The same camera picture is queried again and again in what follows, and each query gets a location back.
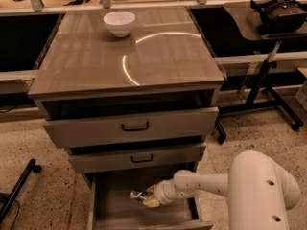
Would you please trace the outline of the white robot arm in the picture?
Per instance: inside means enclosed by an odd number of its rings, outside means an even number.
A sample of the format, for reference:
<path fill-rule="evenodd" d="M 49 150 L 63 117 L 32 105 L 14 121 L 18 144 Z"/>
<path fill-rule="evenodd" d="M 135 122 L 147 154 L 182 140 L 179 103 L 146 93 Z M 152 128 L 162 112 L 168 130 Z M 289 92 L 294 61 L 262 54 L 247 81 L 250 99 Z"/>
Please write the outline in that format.
<path fill-rule="evenodd" d="M 190 198 L 200 191 L 228 199 L 229 230 L 290 230 L 287 211 L 299 202 L 295 178 L 267 155 L 254 150 L 239 153 L 226 174 L 186 170 L 152 186 L 148 207 Z"/>

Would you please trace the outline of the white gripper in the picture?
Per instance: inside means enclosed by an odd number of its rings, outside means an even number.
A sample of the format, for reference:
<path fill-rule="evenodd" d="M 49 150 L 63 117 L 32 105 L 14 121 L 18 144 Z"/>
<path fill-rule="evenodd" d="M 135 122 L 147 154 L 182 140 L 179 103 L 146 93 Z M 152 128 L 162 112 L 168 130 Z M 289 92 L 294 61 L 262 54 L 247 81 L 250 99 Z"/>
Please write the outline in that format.
<path fill-rule="evenodd" d="M 176 189 L 173 180 L 163 180 L 146 189 L 147 193 L 153 194 L 143 201 L 149 208 L 156 208 L 160 204 L 168 204 L 176 199 Z"/>

